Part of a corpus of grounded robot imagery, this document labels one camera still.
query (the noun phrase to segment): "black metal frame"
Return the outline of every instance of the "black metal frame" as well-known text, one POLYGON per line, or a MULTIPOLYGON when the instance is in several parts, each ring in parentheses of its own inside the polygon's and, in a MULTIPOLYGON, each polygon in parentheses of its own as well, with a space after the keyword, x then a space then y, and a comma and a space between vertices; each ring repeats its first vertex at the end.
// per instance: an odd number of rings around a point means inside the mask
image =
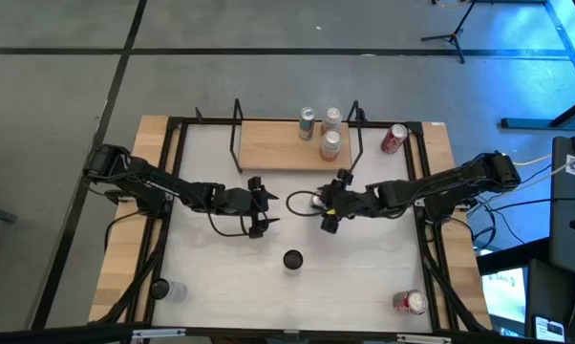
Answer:
MULTIPOLYGON (((359 108, 357 102, 354 103, 355 108, 359 108)), ((185 137, 187 133, 187 128, 189 125, 197 124, 216 124, 216 125, 232 125, 234 127, 235 123, 241 123, 242 119, 237 119, 236 111, 233 113, 233 118, 203 118, 202 116, 196 116, 195 118, 169 118, 167 123, 167 129, 165 132, 165 138, 162 145, 160 153, 160 165, 164 165, 166 168, 166 160, 168 157, 168 151, 171 146, 171 139, 173 137, 174 130, 180 129, 180 135, 177 146, 177 153, 175 157, 175 164, 173 166, 172 174, 173 176, 179 176, 179 171, 181 168, 181 157, 183 156, 183 149, 185 144, 185 137)), ((390 121, 365 121, 363 111, 360 112, 360 119, 356 122, 349 121, 348 124, 350 128, 356 127, 360 128, 389 128, 393 124, 398 122, 390 121)), ((248 120, 256 121, 297 121, 298 119, 288 119, 288 118, 252 118, 248 120)), ((415 135, 418 154, 420 158, 421 168, 424 175, 430 174, 430 167, 428 162, 428 156, 425 148, 425 140, 423 138, 423 130, 420 122, 400 122, 406 125, 411 133, 415 135)), ((415 174, 415 163, 413 159, 413 147, 411 145, 411 140, 404 141, 404 152, 405 159, 407 162, 407 172, 409 180, 414 180, 416 178, 415 174)), ((168 227, 170 222, 170 210, 169 215, 161 219, 161 229, 159 241, 161 243, 166 243, 166 236, 168 235, 168 227)), ((420 248, 420 255, 423 251, 423 247, 427 248, 428 242, 426 240, 426 224, 424 223, 422 216, 422 209, 415 209, 415 223, 417 229, 417 241, 420 248)), ((436 238, 441 238, 440 232, 437 233, 436 238)), ((145 249, 139 251, 139 260, 144 260, 145 249)), ((437 251, 437 259, 440 264, 445 264, 446 268, 446 256, 444 250, 440 249, 437 251)), ((160 277, 162 258, 154 267, 153 278, 160 277)), ((432 333, 370 333, 370 332, 342 332, 342 331, 289 331, 289 330, 263 330, 263 329, 225 329, 225 328, 184 328, 184 327, 153 327, 151 326, 152 316, 154 312, 154 300, 148 298, 148 303, 145 308, 144 321, 139 323, 123 323, 123 324, 92 324, 84 327, 72 327, 72 328, 61 328, 61 329, 33 329, 32 332, 15 332, 15 333, 0 333, 0 342, 44 342, 44 343, 60 343, 64 341, 64 337, 68 335, 77 334, 77 340, 74 342, 86 342, 86 343, 103 343, 111 340, 116 340, 117 337, 121 338, 122 342, 127 342, 129 336, 133 333, 144 331, 147 329, 180 329, 181 334, 194 335, 194 336, 237 336, 237 337, 266 337, 266 338, 277 338, 284 339, 286 341, 299 341, 303 339, 360 339, 360 340, 383 340, 383 341, 406 341, 408 335, 424 335, 424 336, 440 336, 449 337, 456 343, 469 343, 475 340, 478 343, 535 343, 536 340, 533 339, 516 339, 500 337, 498 335, 490 335, 489 333, 465 333, 461 332, 457 326, 451 326, 450 330, 442 330, 439 325, 438 320, 438 307, 436 303, 435 287, 432 280, 432 275, 425 266, 422 266, 422 272, 424 277, 424 284, 426 288, 426 294, 430 301, 428 314, 430 315, 430 321, 432 324, 432 333)), ((448 277, 448 272, 443 271, 445 277, 448 277)), ((449 316, 451 315, 451 309, 447 303, 447 311, 449 316)))
MULTIPOLYGON (((238 160, 236 158, 236 155, 234 153, 234 138, 235 138, 236 126, 242 124, 243 120, 245 120, 245 117, 243 115, 241 102, 238 99, 235 99, 234 104, 235 104, 235 106, 233 108, 232 118, 204 118, 201 115, 201 112, 198 110, 198 108, 196 111, 197 115, 195 118, 169 118, 169 124, 167 125, 164 143, 162 146, 160 162, 162 162, 163 157, 166 157, 166 154, 168 154, 168 149, 169 149, 169 146, 171 143, 170 139, 172 138, 173 131, 175 130, 175 125, 174 124, 172 125, 171 123, 178 122, 181 124, 180 142, 178 145, 178 153, 177 153, 178 156, 176 157, 176 162, 175 162, 174 169, 173 169, 173 175, 175 177, 179 176, 179 171, 180 171, 180 166, 181 166, 181 157, 182 157, 182 152, 183 152, 183 148, 184 148, 187 126, 189 126, 189 125, 200 125, 200 124, 203 124, 203 125, 230 125, 231 126, 231 139, 230 139, 230 147, 229 147, 230 153, 234 159, 234 162, 237 166, 237 169, 239 170, 239 173, 241 173, 243 170, 241 169, 241 167, 238 163, 238 160)), ((254 120, 254 121, 298 121, 298 118, 248 118, 247 120, 254 120)), ((359 102, 357 100, 353 103, 351 110, 350 110, 350 114, 348 115, 347 120, 345 122, 349 125, 350 128, 355 127, 358 129, 358 139, 359 139, 359 143, 360 143, 360 152, 359 152, 358 156, 356 157, 355 161, 353 162, 351 169, 355 168, 357 161, 359 160, 359 158, 361 157, 361 155, 364 152, 363 146, 362 146, 362 136, 361 136, 361 129, 362 128, 389 128, 393 124, 398 123, 398 122, 390 122, 390 121, 366 121, 365 113, 359 107, 359 102), (353 116, 353 114, 356 114, 355 115, 356 116, 355 121, 351 121, 351 117, 353 116)), ((429 175, 430 174, 430 166, 428 163, 428 157, 427 157, 427 153, 425 150, 425 140, 423 138, 423 129, 422 129, 421 123, 420 122, 406 122, 406 123, 402 122, 402 124, 406 124, 406 126, 409 129, 411 129, 411 132, 415 135, 417 145, 419 147, 418 153, 420 156, 419 159, 420 159, 420 163, 422 166, 422 170, 424 171, 424 173, 427 173, 427 175, 429 175)), ((408 174, 409 174, 409 179, 414 180, 415 179, 415 165, 414 165, 413 150, 412 150, 410 140, 405 140, 404 144, 405 144, 404 152, 405 152, 405 159, 407 161, 407 170, 408 170, 408 174)), ((170 221, 170 214, 171 213, 169 211, 169 215, 167 216, 167 219, 162 220, 162 227, 165 228, 165 230, 163 231, 164 235, 168 234, 168 225, 169 225, 169 221, 170 221)), ((426 241, 426 237, 425 237, 425 226, 423 226, 423 228, 421 229, 421 224, 422 224, 421 220, 422 220, 421 214, 418 214, 416 212, 415 213, 415 221, 417 223, 417 225, 416 225, 417 226, 417 240, 418 240, 419 247, 428 245, 428 243, 426 241)), ((145 261, 146 256, 140 256, 142 253, 145 252, 145 250, 143 249, 142 246, 143 245, 149 246, 149 244, 150 244, 149 241, 147 243, 143 243, 143 242, 141 243, 141 250, 139 251, 139 257, 138 257, 139 261, 145 261)), ((444 249, 440 249, 437 251, 437 259, 439 262, 442 262, 441 264, 443 264, 444 267, 446 268, 446 256, 445 256, 444 249)), ((159 278, 160 277, 161 261, 162 261, 162 259, 160 259, 160 263, 158 263, 154 269, 153 278, 159 278)), ((435 287, 433 284, 433 278, 432 278, 430 271, 428 271, 426 268, 422 267, 422 272, 423 272, 423 277, 424 277, 426 294, 428 296, 428 300, 430 303, 428 314, 430 315, 430 321, 432 323, 433 331, 435 331, 435 330, 440 328, 440 324, 439 324, 439 320, 438 320, 438 308, 437 308, 436 297, 435 297, 435 287)), ((445 277, 448 277, 448 270, 445 270, 443 273, 445 273, 445 277)), ((151 322, 152 322, 154 305, 155 305, 155 301, 152 298, 148 298, 148 303, 147 303, 146 308, 145 308, 145 314, 144 314, 144 319, 143 319, 143 321, 147 324, 151 324, 151 322)), ((450 318, 456 318, 455 312, 450 307, 447 307, 447 312, 450 314, 449 315, 450 318)), ((452 326, 451 329, 458 329, 458 327, 452 326)), ((250 333, 251 336, 261 336, 261 335, 269 334, 269 330, 262 330, 262 329, 243 329, 243 331, 247 331, 248 333, 250 333)), ((278 331, 273 332, 273 333, 275 335, 280 334, 281 338, 283 338, 283 339, 289 339, 289 338, 286 338, 286 334, 284 333, 284 330, 278 330, 278 331)), ((309 333, 309 332, 299 331, 297 339, 302 340, 303 338, 311 338, 311 337, 305 336, 305 333, 309 333)), ((361 333, 361 332, 335 332, 335 331, 311 332, 311 334, 313 335, 313 337, 319 338, 319 339, 333 339, 333 338, 345 339, 345 338, 366 337, 366 338, 377 338, 377 339, 378 338, 385 338, 385 340, 397 340, 397 336, 398 336, 398 333, 374 333, 373 336, 369 336, 370 334, 361 333)), ((239 335, 239 331, 235 331, 235 329, 204 328, 204 329, 199 329, 199 332, 197 335, 206 335, 206 336, 239 335)))
POLYGON ((508 269, 526 267, 530 259, 538 259, 549 263, 549 245, 549 238, 546 237, 509 249, 479 256, 477 257, 479 273, 481 276, 484 276, 508 269))

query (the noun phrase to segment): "black wire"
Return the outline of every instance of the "black wire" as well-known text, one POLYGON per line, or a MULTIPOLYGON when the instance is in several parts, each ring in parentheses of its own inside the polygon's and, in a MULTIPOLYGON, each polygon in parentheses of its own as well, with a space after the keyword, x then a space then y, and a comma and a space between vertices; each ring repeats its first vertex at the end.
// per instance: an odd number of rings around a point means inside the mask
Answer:
POLYGON ((522 181, 521 183, 527 183, 527 182, 529 182, 529 181, 533 180, 533 179, 534 179, 534 177, 538 176, 539 174, 543 173, 543 172, 544 172, 544 171, 546 171, 547 169, 551 168, 551 166, 552 166, 552 165, 553 165, 553 164, 552 164, 552 163, 550 163, 550 164, 549 164, 547 167, 545 167, 545 168, 543 168, 542 170, 540 170, 540 171, 538 171, 538 172, 534 173, 534 174, 533 174, 533 175, 531 175, 531 176, 530 176, 528 179, 526 179, 526 180, 522 181))
MULTIPOLYGON (((521 184, 523 183, 527 183, 529 181, 531 181, 532 179, 534 179, 536 176, 538 176, 539 174, 543 173, 544 171, 546 171, 547 169, 549 169, 553 164, 549 164, 547 167, 543 168, 542 170, 534 173, 533 175, 531 175, 529 178, 527 178, 526 180, 522 181, 521 184)), ((505 194, 505 192, 502 192, 498 195, 494 195, 492 196, 489 201, 487 201, 487 203, 489 204, 491 201, 497 199, 498 197, 501 197, 505 194)), ((475 206, 474 208, 470 209, 470 211, 468 212, 468 215, 466 215, 467 218, 470 218, 475 212, 477 212, 477 210, 482 208, 482 204, 479 204, 477 206, 475 206)))
POLYGON ((142 213, 143 213, 143 211, 137 210, 137 211, 135 211, 135 212, 133 212, 133 213, 126 214, 126 215, 124 215, 124 216, 120 216, 120 217, 118 217, 117 219, 114 219, 111 223, 109 223, 109 225, 107 226, 107 229, 105 229, 105 251, 107 251, 107 246, 109 245, 109 233, 110 233, 110 231, 112 230, 112 227, 113 227, 117 222, 120 222, 120 221, 122 221, 122 220, 124 220, 124 219, 127 219, 127 218, 131 217, 131 216, 135 216, 135 215, 142 214, 142 213))
POLYGON ((454 217, 451 217, 451 218, 449 218, 449 219, 450 219, 451 221, 458 222, 458 223, 464 225, 466 228, 468 228, 468 230, 470 230, 470 237, 471 237, 471 238, 474 238, 475 232, 474 232, 474 230, 472 230, 472 228, 471 228, 468 224, 466 224, 466 223, 463 222, 462 220, 456 219, 456 218, 454 218, 454 217))
POLYGON ((301 213, 301 212, 298 212, 298 211, 292 209, 291 206, 289 206, 289 200, 293 196, 301 195, 301 194, 319 196, 319 194, 312 192, 312 191, 307 191, 307 190, 295 191, 295 192, 290 193, 289 196, 287 196, 287 198, 286 198, 286 207, 290 213, 292 213, 294 215, 298 215, 298 216, 304 216, 304 217, 318 216, 318 215, 321 215, 324 213, 324 211, 318 211, 318 212, 314 212, 314 213, 301 213))
POLYGON ((206 206, 206 204, 202 201, 202 199, 201 199, 198 195, 195 195, 194 193, 192 193, 192 192, 189 191, 189 190, 184 189, 183 191, 187 192, 187 193, 190 194, 192 197, 194 197, 197 201, 199 201, 199 203, 202 205, 202 207, 204 207, 204 210, 205 210, 205 212, 206 212, 206 214, 207 214, 207 218, 209 219, 209 223, 211 224, 211 228, 213 228, 213 230, 214 230, 216 233, 218 233, 218 234, 220 234, 220 235, 222 235, 223 237, 226 237, 226 238, 233 238, 233 237, 240 237, 240 236, 249 235, 249 234, 246 234, 246 233, 245 233, 245 226, 243 225, 243 214, 240 214, 240 216, 241 216, 242 230, 243 230, 243 232, 244 232, 243 234, 242 234, 242 233, 239 233, 239 234, 226 234, 226 233, 222 233, 222 232, 220 232, 220 231, 215 227, 215 224, 213 223, 213 219, 211 218, 211 210, 206 206))
POLYGON ((496 212, 497 212, 497 213, 501 216, 501 218, 504 220, 504 224, 506 225, 506 228, 508 228, 508 231, 510 232, 510 234, 512 234, 512 235, 515 237, 515 239, 519 240, 522 244, 525 245, 525 242, 524 242, 523 240, 521 240, 521 238, 518 237, 517 234, 515 234, 515 232, 513 232, 513 230, 510 228, 510 226, 508 225, 508 222, 506 221, 506 218, 504 217, 504 214, 500 213, 499 211, 496 211, 496 212))
POLYGON ((575 198, 574 197, 558 197, 558 198, 552 198, 552 199, 519 202, 519 203, 515 203, 515 204, 504 205, 504 206, 501 206, 501 207, 495 208, 495 209, 489 208, 487 211, 498 211, 498 210, 503 210, 503 209, 513 207, 513 206, 518 206, 518 205, 536 204, 536 203, 551 202, 551 201, 574 201, 575 202, 575 198))
MULTIPOLYGON (((484 206, 485 209, 489 209, 489 205, 488 205, 487 203, 488 203, 490 200, 486 200, 486 199, 485 199, 484 197, 482 197, 482 196, 479 196, 479 198, 482 199, 482 202, 480 202, 480 204, 481 204, 482 206, 484 206)), ((489 214, 489 218, 491 219, 492 225, 489 226, 489 227, 487 227, 486 229, 480 231, 479 233, 474 234, 474 235, 472 236, 472 238, 473 238, 472 242, 473 242, 473 244, 474 244, 474 242, 479 238, 479 236, 480 236, 481 234, 484 234, 484 233, 486 233, 486 232, 488 232, 488 231, 491 231, 491 234, 489 235, 489 239, 487 240, 487 243, 483 244, 483 245, 480 246, 480 247, 477 247, 477 248, 475 249, 476 251, 481 251, 481 250, 484 250, 484 249, 488 248, 488 247, 491 245, 491 243, 494 241, 494 239, 496 238, 496 233, 498 232, 498 229, 497 229, 497 227, 496 227, 496 217, 494 216, 493 212, 491 212, 491 211, 488 211, 487 213, 489 214)))
POLYGON ((103 196, 103 197, 105 197, 105 194, 104 194, 104 193, 102 193, 102 192, 99 192, 99 191, 96 191, 96 190, 94 190, 94 189, 93 189, 93 188, 91 188, 89 185, 88 185, 88 186, 86 186, 86 188, 88 189, 88 191, 90 191, 90 192, 94 193, 95 195, 98 195, 98 196, 103 196))

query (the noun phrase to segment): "black metal rod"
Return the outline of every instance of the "black metal rod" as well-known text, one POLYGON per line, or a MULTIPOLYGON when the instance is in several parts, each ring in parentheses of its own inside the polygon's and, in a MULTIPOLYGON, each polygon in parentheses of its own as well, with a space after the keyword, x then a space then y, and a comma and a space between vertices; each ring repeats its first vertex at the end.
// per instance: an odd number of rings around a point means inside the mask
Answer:
MULTIPOLYGON (((173 177, 178 178, 180 176, 181 171, 181 161, 183 158, 183 149, 185 147, 185 136, 187 135, 188 124, 185 123, 184 118, 172 118, 172 119, 178 119, 181 122, 180 136, 178 138, 177 150, 175 152, 175 158, 173 159, 173 169, 171 172, 173 177)), ((169 203, 168 215, 164 219, 162 219, 162 224, 160 227, 159 241, 165 244, 168 237, 168 228, 171 222, 171 214, 173 212, 173 202, 169 203)), ((162 248, 162 257, 163 256, 164 256, 164 247, 162 248)), ((152 281, 160 278, 160 273, 162 271, 162 262, 163 259, 161 258, 158 264, 154 267, 154 270, 152 271, 152 281)), ((143 321, 147 321, 149 323, 152 322, 155 307, 156 307, 156 300, 154 300, 151 297, 148 297, 147 303, 145 304, 145 311, 143 313, 143 321)))
MULTIPOLYGON (((430 161, 428 160, 428 149, 426 148, 425 139, 423 138, 423 129, 421 130, 421 134, 417 135, 417 147, 421 159, 421 171, 423 172, 423 177, 430 177, 432 175, 432 170, 430 168, 430 161)), ((446 281, 449 284, 451 284, 449 264, 447 263, 447 254, 444 249, 444 241, 442 239, 442 227, 439 225, 434 225, 432 226, 432 232, 435 238, 434 248, 437 252, 438 267, 440 268, 440 272, 442 273, 446 281)), ((451 330, 458 330, 459 323, 456 310, 451 304, 449 296, 447 294, 444 294, 443 297, 444 297, 445 310, 447 311, 447 319, 449 321, 449 328, 451 330)))
POLYGON ((449 43, 453 43, 453 41, 458 37, 459 31, 461 30, 463 23, 466 22, 468 15, 470 15, 470 11, 472 11, 472 8, 475 6, 476 3, 477 3, 477 0, 470 0, 470 6, 468 7, 468 11, 466 11, 466 13, 461 17, 461 20, 459 21, 458 27, 456 28, 455 31, 453 31, 452 37, 451 37, 451 39, 449 39, 449 43))
POLYGON ((575 120, 575 104, 571 108, 565 110, 564 113, 551 120, 549 126, 553 128, 563 128, 575 120))
POLYGON ((199 110, 199 108, 195 107, 194 112, 196 113, 196 119, 199 121, 199 124, 202 124, 204 119, 202 118, 202 114, 201 114, 201 111, 199 110))
POLYGON ((360 109, 360 103, 359 101, 355 100, 353 102, 353 105, 351 106, 351 109, 349 110, 349 115, 347 116, 346 122, 349 122, 351 120, 351 116, 353 116, 353 114, 357 114, 359 112, 359 109, 360 109))
POLYGON ((458 55, 459 55, 459 62, 461 64, 466 63, 466 59, 463 56, 463 50, 461 49, 461 46, 459 45, 459 39, 457 36, 454 36, 453 38, 453 43, 456 45, 456 50, 458 51, 458 55))
POLYGON ((520 268, 527 265, 530 259, 548 262, 549 239, 539 239, 517 247, 511 247, 498 252, 477 257, 481 276, 520 268))
POLYGON ((232 129, 230 132, 230 155, 232 156, 234 164, 237 165, 237 171, 239 171, 239 173, 243 173, 243 169, 239 165, 239 160, 237 159, 236 154, 234 154, 234 137, 237 126, 237 113, 239 113, 239 116, 241 117, 241 121, 239 122, 239 124, 242 124, 242 121, 244 120, 243 111, 241 110, 241 102, 239 101, 238 98, 234 99, 234 107, 232 109, 232 129))

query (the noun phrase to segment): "black cable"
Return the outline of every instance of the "black cable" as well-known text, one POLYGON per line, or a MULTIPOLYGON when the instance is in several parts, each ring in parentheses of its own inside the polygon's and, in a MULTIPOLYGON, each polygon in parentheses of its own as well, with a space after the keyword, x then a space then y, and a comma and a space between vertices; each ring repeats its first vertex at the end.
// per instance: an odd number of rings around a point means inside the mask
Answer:
POLYGON ((470 225, 468 225, 468 224, 466 224, 465 222, 463 222, 462 220, 456 219, 456 218, 454 218, 454 217, 450 217, 449 219, 450 219, 451 221, 458 222, 458 223, 464 225, 466 228, 468 228, 468 230, 470 230, 470 237, 471 237, 471 238, 474 238, 475 232, 474 232, 474 230, 472 230, 472 228, 470 227, 470 225))
POLYGON ((498 210, 503 210, 503 209, 513 207, 513 206, 518 206, 518 205, 536 204, 536 203, 551 202, 551 201, 573 201, 573 202, 575 202, 575 198, 574 197, 558 197, 558 198, 552 198, 552 199, 519 202, 519 203, 515 203, 515 204, 504 205, 504 206, 501 206, 501 207, 495 208, 495 209, 490 208, 487 211, 498 211, 498 210))
POLYGON ((89 185, 87 185, 86 188, 88 189, 88 191, 94 193, 95 195, 105 197, 105 194, 104 194, 104 193, 94 190, 94 189, 91 188, 89 185))
POLYGON ((189 190, 187 190, 187 189, 184 189, 183 191, 187 192, 188 194, 190 194, 190 196, 194 197, 194 198, 195 198, 197 201, 199 201, 199 203, 204 207, 204 210, 205 210, 205 212, 206 212, 206 214, 207 214, 207 218, 209 219, 209 223, 211 224, 211 228, 213 228, 213 230, 214 230, 216 233, 218 233, 218 234, 220 234, 220 235, 222 235, 223 237, 226 237, 226 238, 233 238, 233 237, 240 237, 240 236, 249 235, 249 234, 245 234, 245 230, 244 230, 244 229, 243 229, 243 232, 244 232, 244 233, 239 233, 239 234, 226 234, 226 233, 220 232, 220 231, 215 227, 215 224, 213 223, 213 219, 211 218, 211 210, 206 206, 206 204, 202 201, 202 199, 201 199, 198 195, 195 195, 194 193, 192 193, 191 191, 189 191, 189 190))
POLYGON ((500 213, 499 211, 496 211, 501 218, 504 220, 504 224, 506 225, 506 228, 508 228, 508 231, 510 232, 510 234, 512 234, 515 239, 519 240, 523 245, 525 245, 525 242, 523 240, 521 240, 520 237, 517 236, 517 234, 515 234, 515 232, 513 232, 513 230, 510 228, 510 226, 508 225, 508 222, 506 221, 506 218, 504 217, 504 214, 500 213))
MULTIPOLYGON (((538 176, 539 174, 541 174, 541 173, 543 173, 544 171, 546 171, 547 169, 549 169, 552 165, 553 165, 553 164, 550 163, 547 167, 545 167, 545 168, 543 168, 542 170, 540 170, 540 171, 534 173, 534 174, 531 175, 529 178, 527 178, 526 180, 522 181, 520 184, 527 183, 527 182, 531 181, 531 180, 534 179, 536 176, 538 176)), ((500 193, 500 194, 498 194, 498 195, 492 196, 492 197, 487 201, 487 203, 489 204, 491 201, 497 199, 498 197, 503 196, 504 194, 505 194, 505 192, 502 192, 502 193, 500 193)), ((472 214, 474 214, 475 212, 477 212, 477 210, 479 210, 479 209, 481 209, 481 208, 482 208, 482 204, 479 204, 479 205, 475 206, 474 208, 470 209, 470 211, 468 212, 468 215, 466 215, 466 217, 467 217, 467 218, 470 218, 470 217, 472 216, 472 214)))
POLYGON ((290 193, 289 196, 287 196, 287 198, 286 198, 286 207, 290 213, 292 213, 294 215, 298 215, 298 216, 304 216, 304 217, 318 216, 318 215, 321 215, 324 213, 324 211, 318 211, 318 212, 314 212, 314 213, 301 213, 301 212, 298 212, 298 211, 292 209, 291 206, 289 206, 289 200, 293 196, 301 195, 301 194, 319 196, 319 194, 312 192, 312 191, 307 191, 307 190, 295 191, 295 192, 290 193))
POLYGON ((474 315, 463 304, 459 295, 455 292, 451 283, 449 283, 443 273, 441 272, 440 268, 436 260, 432 256, 432 251, 427 245, 422 246, 421 248, 421 256, 422 256, 422 264, 432 273, 434 278, 437 280, 438 285, 444 291, 447 299, 449 300, 450 304, 456 310, 456 313, 461 318, 462 322, 468 329, 468 331, 475 331, 475 332, 489 332, 489 330, 485 329, 476 319, 474 315))
POLYGON ((529 177, 528 179, 522 181, 521 183, 527 183, 527 182, 533 180, 534 177, 538 176, 539 174, 543 173, 543 172, 546 171, 547 169, 551 168, 552 165, 553 165, 553 164, 550 163, 547 167, 545 167, 545 168, 543 168, 542 170, 540 170, 540 171, 534 173, 533 175, 531 175, 531 177, 529 177))
MULTIPOLYGON (((482 206, 484 206, 485 209, 489 209, 489 205, 487 204, 489 201, 486 200, 485 198, 483 198, 482 196, 479 196, 479 198, 482 199, 482 202, 479 201, 480 204, 482 204, 482 206)), ((497 226, 496 226, 496 217, 494 216, 493 212, 491 212, 491 211, 488 211, 487 213, 489 214, 489 218, 491 219, 492 225, 489 226, 489 227, 487 227, 486 229, 480 231, 479 233, 474 234, 474 235, 472 236, 472 237, 473 237, 472 242, 473 242, 473 244, 474 244, 474 242, 479 238, 479 236, 480 236, 481 234, 484 234, 484 233, 486 233, 486 232, 488 232, 488 231, 491 231, 491 234, 489 235, 489 239, 487 240, 487 243, 483 244, 483 245, 480 246, 480 247, 477 247, 477 248, 475 249, 475 251, 481 251, 481 250, 484 250, 484 249, 488 248, 488 247, 491 245, 491 243, 494 241, 494 239, 496 238, 496 234, 497 234, 497 232, 498 232, 498 229, 497 229, 497 226)))
POLYGON ((112 227, 113 227, 116 223, 118 223, 118 222, 120 222, 120 221, 122 221, 122 220, 124 220, 124 219, 127 219, 127 218, 129 218, 129 217, 131 217, 131 216, 135 216, 135 215, 138 215, 138 214, 142 214, 142 213, 143 213, 143 211, 137 210, 137 211, 135 211, 135 212, 133 212, 133 213, 126 214, 126 215, 124 215, 124 216, 120 216, 120 217, 118 217, 117 219, 114 219, 111 223, 109 223, 109 225, 107 226, 107 229, 105 229, 105 251, 107 251, 107 246, 109 245, 109 233, 110 233, 110 231, 112 230, 112 227))

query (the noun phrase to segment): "desk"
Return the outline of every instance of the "desk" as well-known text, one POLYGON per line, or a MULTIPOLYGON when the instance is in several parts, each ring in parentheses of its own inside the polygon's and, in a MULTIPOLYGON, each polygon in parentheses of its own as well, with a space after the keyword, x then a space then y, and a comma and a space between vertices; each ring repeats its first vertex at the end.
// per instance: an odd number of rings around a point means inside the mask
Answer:
MULTIPOLYGON (((144 116, 141 119, 132 150, 133 156, 144 158, 151 164, 158 165, 168 120, 169 117, 164 116, 144 116)), ((453 168, 453 154, 444 123, 424 122, 422 123, 422 128, 431 172, 437 173, 453 168)), ((169 172, 172 170, 175 161, 178 141, 176 136, 178 134, 178 131, 174 132, 174 139, 172 140, 174 144, 172 143, 169 146, 166 164, 169 172)), ((411 143, 412 149, 417 151, 416 140, 411 138, 411 143)), ((415 172, 418 177, 421 177, 423 173, 418 154, 413 154, 413 156, 415 158, 415 172)), ((117 217, 135 210, 136 206, 134 203, 121 204, 117 209, 117 217)), ((465 214, 463 213, 456 212, 454 217, 465 221, 465 214)), ((159 226, 160 221, 157 221, 151 240, 152 245, 158 235, 159 226)), ((138 262, 144 227, 145 218, 140 216, 134 216, 114 226, 99 275, 95 299, 90 311, 90 320, 99 319, 99 317, 110 310, 111 306, 119 299, 132 281, 138 262)), ((491 328, 469 230, 460 224, 451 222, 443 226, 442 235, 447 265, 454 289, 478 321, 484 326, 491 328)), ((148 286, 149 282, 146 282, 141 290, 148 290, 148 286)), ((442 328, 449 328, 444 298, 441 289, 438 287, 436 287, 436 296, 440 325, 442 328)), ((139 302, 135 311, 136 321, 143 319, 146 300, 147 292, 142 292, 139 295, 139 302)))

